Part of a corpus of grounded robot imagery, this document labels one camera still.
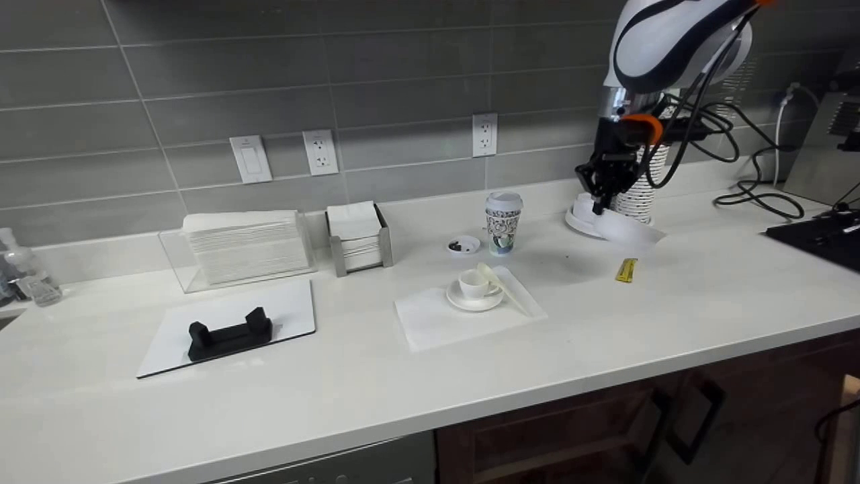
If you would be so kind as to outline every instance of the wall tile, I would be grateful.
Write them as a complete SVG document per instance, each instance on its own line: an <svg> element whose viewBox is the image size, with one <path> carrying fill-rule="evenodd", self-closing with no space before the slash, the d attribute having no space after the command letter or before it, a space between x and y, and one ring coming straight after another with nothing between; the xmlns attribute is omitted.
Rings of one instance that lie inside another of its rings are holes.
<svg viewBox="0 0 860 484"><path fill-rule="evenodd" d="M487 77L358 82L336 89L342 127L459 119L490 111Z"/></svg>
<svg viewBox="0 0 860 484"><path fill-rule="evenodd" d="M0 158L150 148L139 101L0 111Z"/></svg>
<svg viewBox="0 0 860 484"><path fill-rule="evenodd" d="M615 22L620 0L495 0L498 23Z"/></svg>
<svg viewBox="0 0 860 484"><path fill-rule="evenodd" d="M495 70L604 64L609 23L503 27L492 33Z"/></svg>
<svg viewBox="0 0 860 484"><path fill-rule="evenodd" d="M323 33L487 23L492 0L319 0Z"/></svg>
<svg viewBox="0 0 860 484"><path fill-rule="evenodd" d="M305 34L316 30L314 0L105 0L123 42Z"/></svg>
<svg viewBox="0 0 860 484"><path fill-rule="evenodd" d="M0 207L170 187L159 151L0 164Z"/></svg>
<svg viewBox="0 0 860 484"><path fill-rule="evenodd" d="M328 37L334 81L465 74L490 70L490 33L397 33Z"/></svg>
<svg viewBox="0 0 860 484"><path fill-rule="evenodd" d="M265 136L262 148L273 178L305 174L300 136ZM167 148L167 158L176 182L186 187L240 182L236 158L228 141Z"/></svg>
<svg viewBox="0 0 860 484"><path fill-rule="evenodd" d="M559 148L559 151L531 151L531 152L503 152L487 158L487 187L546 182L559 178L573 178L573 166L585 164L592 144Z"/></svg>
<svg viewBox="0 0 860 484"><path fill-rule="evenodd" d="M601 77L604 66L495 74L495 111L596 111L604 101Z"/></svg>
<svg viewBox="0 0 860 484"><path fill-rule="evenodd" d="M339 133L342 168L472 156L469 119Z"/></svg>
<svg viewBox="0 0 860 484"><path fill-rule="evenodd" d="M323 42L217 41L125 49L146 96L323 82Z"/></svg>
<svg viewBox="0 0 860 484"><path fill-rule="evenodd" d="M843 7L860 7L856 0L785 0L785 2L777 2L780 11L843 11Z"/></svg>
<svg viewBox="0 0 860 484"><path fill-rule="evenodd" d="M754 124L769 127L777 120L781 96L785 96L785 89L744 92L739 96L739 104ZM811 116L815 116L815 101L807 93L796 93L785 111L785 124L808 124Z"/></svg>
<svg viewBox="0 0 860 484"><path fill-rule="evenodd" d="M0 53L0 73L0 107L136 96L115 49Z"/></svg>
<svg viewBox="0 0 860 484"><path fill-rule="evenodd" d="M754 50L843 50L860 42L856 11L766 11L754 15Z"/></svg>
<svg viewBox="0 0 860 484"><path fill-rule="evenodd" d="M176 229L183 203L175 194L0 210L21 244L61 244L120 234Z"/></svg>
<svg viewBox="0 0 860 484"><path fill-rule="evenodd" d="M334 127L326 89L148 101L167 144Z"/></svg>
<svg viewBox="0 0 860 484"><path fill-rule="evenodd" d="M840 62L840 50L811 50L811 53L761 53L750 57L753 77L746 92L758 89L787 89L793 81L823 89Z"/></svg>
<svg viewBox="0 0 860 484"><path fill-rule="evenodd" d="M596 111L500 116L500 152L592 141Z"/></svg>
<svg viewBox="0 0 860 484"><path fill-rule="evenodd" d="M245 210L323 210L343 203L347 190L339 174L291 178L254 186L215 186L183 190L187 211L245 211Z"/></svg>
<svg viewBox="0 0 860 484"><path fill-rule="evenodd" d="M351 202L373 199L420 199L434 194L480 190L484 162L445 162L445 164L416 164L416 166L383 166L343 171Z"/></svg>
<svg viewBox="0 0 860 484"><path fill-rule="evenodd" d="M109 45L100 0L3 0L0 49Z"/></svg>

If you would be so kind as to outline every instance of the cabinet handle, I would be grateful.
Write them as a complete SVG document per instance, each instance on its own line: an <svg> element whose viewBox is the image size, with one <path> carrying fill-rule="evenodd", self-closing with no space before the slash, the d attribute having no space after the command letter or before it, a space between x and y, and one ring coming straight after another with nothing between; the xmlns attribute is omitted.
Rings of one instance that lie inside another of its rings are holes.
<svg viewBox="0 0 860 484"><path fill-rule="evenodd" d="M648 445L645 445L645 455L641 455L641 461L639 467L641 470L649 470L667 432L670 432L670 422L671 422L671 414L674 414L674 397L670 397L663 389L652 389L649 394L649 404L660 410L649 439L648 439Z"/></svg>
<svg viewBox="0 0 860 484"><path fill-rule="evenodd" d="M670 432L670 445L687 465L696 460L696 455L699 455L699 449L701 449L701 443L706 439L706 431L714 425L714 418L717 418L717 414L723 408L723 400L725 400L725 392L713 382L701 382L699 392L703 394L703 400L710 400L710 408L706 408L692 441L686 443L676 432Z"/></svg>

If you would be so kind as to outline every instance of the black cord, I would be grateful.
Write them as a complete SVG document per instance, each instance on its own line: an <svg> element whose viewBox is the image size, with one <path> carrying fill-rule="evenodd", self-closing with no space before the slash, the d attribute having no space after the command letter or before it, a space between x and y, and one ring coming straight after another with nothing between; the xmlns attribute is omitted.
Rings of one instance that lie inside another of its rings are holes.
<svg viewBox="0 0 860 484"><path fill-rule="evenodd" d="M667 104L671 104L674 111L686 111L683 100L679 100L679 96L671 96L671 93L667 93ZM703 107L699 107L701 120L713 120L713 124L714 124L713 133L723 133L723 136L729 140L730 156L713 152L713 151L706 151L706 148L699 144L699 141L692 141L692 148L699 148L703 156L713 156L713 158L717 158L717 162L723 162L723 164L739 162L741 151L739 151L739 141L735 141L733 133L730 133L733 124L730 124L725 116L719 116L714 107L725 107L725 111L735 113L735 116L766 141L766 148L761 148L761 151L754 151L754 152L750 156L750 164L753 164L753 168L754 168L754 178L753 178L753 180L739 180L739 182L733 186L733 194L723 194L723 195L717 195L713 203L717 203L717 207L723 203L723 207L725 207L725 203L746 203L746 202L754 202L758 207L762 207L766 211L773 211L773 215L780 215L780 218L787 218L787 219L804 218L807 211L804 211L804 207L800 207L796 199L789 199L789 195L785 195L785 194L754 194L754 187L762 186L761 156L762 156L762 152L770 152L770 151L781 151L781 148L780 148L741 107L735 107L735 104L730 104L730 101L706 101Z"/></svg>
<svg viewBox="0 0 860 484"><path fill-rule="evenodd" d="M659 144L645 152L645 158L641 158L641 171L645 171L645 180L648 180L649 187L663 187L663 186L670 186L670 180L674 178L674 171L676 171L676 166L679 166L687 144L690 144L692 119L699 119L699 107L701 107L703 92L706 92L710 81L714 77L714 73L719 70L723 59L729 57L730 45L741 37L744 27L750 23L750 18L753 18L754 14L758 14L758 7L753 7L753 11L746 11L746 14L741 15L741 22L735 23L730 41L729 41L725 49L714 57L713 66L710 66L703 74L701 74L701 73L696 74L696 81L692 81L692 86L690 86L690 92L696 92L696 101L692 101L692 107L690 107L690 124L686 127L683 141L679 141L679 148L676 148L676 152L674 152L674 162L670 164L670 171L663 174L663 180L652 180L652 171L649 171L649 162L652 162Z"/></svg>
<svg viewBox="0 0 860 484"><path fill-rule="evenodd" d="M852 408L856 408L856 405L860 405L860 400L852 400L852 404L843 404L843 405L827 410L825 416L819 416L819 418L815 422L815 439L817 439L819 443L825 443L825 431L827 431L827 425L830 425L835 416L840 416L843 410L852 410Z"/></svg>
<svg viewBox="0 0 860 484"><path fill-rule="evenodd" d="M815 441L819 443L819 451L817 451L817 467L815 467L815 480L819 480L819 475L823 475L823 467L825 467L825 432L827 432L827 425L835 418L835 416L840 416L840 414L847 414L847 410L854 410L860 405L860 400L852 400L852 404L843 404L843 405L838 405L838 408L832 408L832 410L827 410L825 416L819 416L817 422L815 422Z"/></svg>
<svg viewBox="0 0 860 484"><path fill-rule="evenodd" d="M754 168L754 180L739 180L739 182L733 182L733 194L723 194L723 195L717 195L713 203L714 203L714 207L725 207L725 203L746 203L746 202L753 202L753 203L762 207L766 211L773 211L773 215L780 215L780 218L785 218L785 219L799 219L799 218L804 218L807 210L804 210L793 195L785 195L785 194L754 194L754 187L758 187L761 180L762 180L762 178L761 178L758 156L762 156L762 152L769 152L769 151L777 151L777 144L761 148L761 151L754 151L754 152L750 156L750 164L753 164L753 168ZM781 210L781 207L773 207L769 199L780 199L780 202L789 203L793 211L787 211L787 210Z"/></svg>
<svg viewBox="0 0 860 484"><path fill-rule="evenodd" d="M843 202L843 203L854 203L860 195L856 195L856 199L850 199L850 202L847 202L847 195L852 195L856 187L860 187L860 180L856 180L843 195L838 195L835 203L840 203L840 202Z"/></svg>

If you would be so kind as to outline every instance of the robotic arm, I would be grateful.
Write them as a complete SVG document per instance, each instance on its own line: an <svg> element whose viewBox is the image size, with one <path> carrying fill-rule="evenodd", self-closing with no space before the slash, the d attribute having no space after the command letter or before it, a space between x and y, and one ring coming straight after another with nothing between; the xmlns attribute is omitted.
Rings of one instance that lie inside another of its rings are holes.
<svg viewBox="0 0 860 484"><path fill-rule="evenodd" d="M601 215L649 166L659 144L701 140L710 128L676 113L659 119L652 107L667 89L699 96L713 81L730 74L750 53L750 15L766 0L629 0L613 49L608 107L596 127L588 164L576 171Z"/></svg>

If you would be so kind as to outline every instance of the yellow object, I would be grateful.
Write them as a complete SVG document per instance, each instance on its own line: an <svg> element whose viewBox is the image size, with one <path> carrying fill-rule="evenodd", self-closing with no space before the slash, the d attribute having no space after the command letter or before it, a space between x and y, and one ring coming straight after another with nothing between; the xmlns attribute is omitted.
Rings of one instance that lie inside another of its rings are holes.
<svg viewBox="0 0 860 484"><path fill-rule="evenodd" d="M623 285L632 285L633 275L636 275L636 258L623 258L615 279L623 283Z"/></svg>

